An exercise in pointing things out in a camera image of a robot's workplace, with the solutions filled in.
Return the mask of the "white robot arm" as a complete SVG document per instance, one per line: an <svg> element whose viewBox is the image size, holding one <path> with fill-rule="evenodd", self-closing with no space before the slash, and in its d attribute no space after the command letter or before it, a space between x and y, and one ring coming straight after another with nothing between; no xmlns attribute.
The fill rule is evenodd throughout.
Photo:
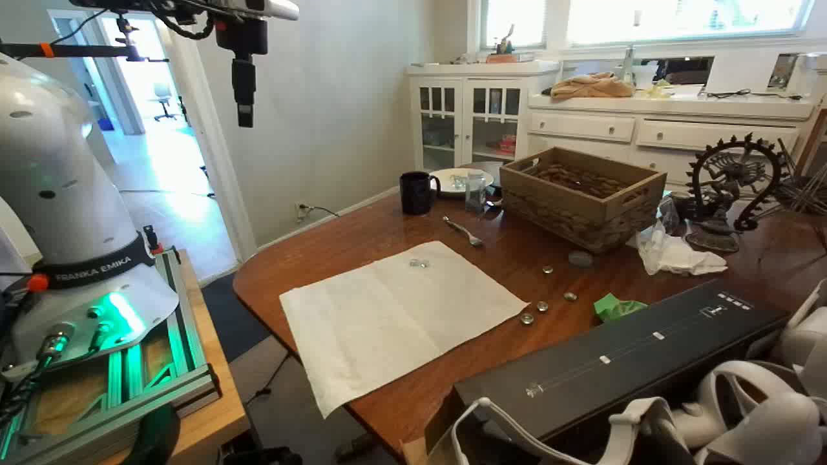
<svg viewBox="0 0 827 465"><path fill-rule="evenodd" d="M13 323L19 368L42 361L53 342L62 361L130 346L178 307L88 134L71 89L4 57L0 197L42 253L33 307Z"/></svg>

